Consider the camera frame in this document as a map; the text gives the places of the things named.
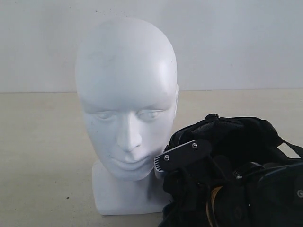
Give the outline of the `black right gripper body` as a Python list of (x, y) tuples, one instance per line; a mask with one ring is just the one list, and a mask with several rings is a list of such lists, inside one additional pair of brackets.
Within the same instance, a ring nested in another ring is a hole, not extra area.
[(301, 227), (303, 161), (246, 162), (231, 169), (224, 157), (206, 156), (213, 173), (206, 185), (210, 227)]

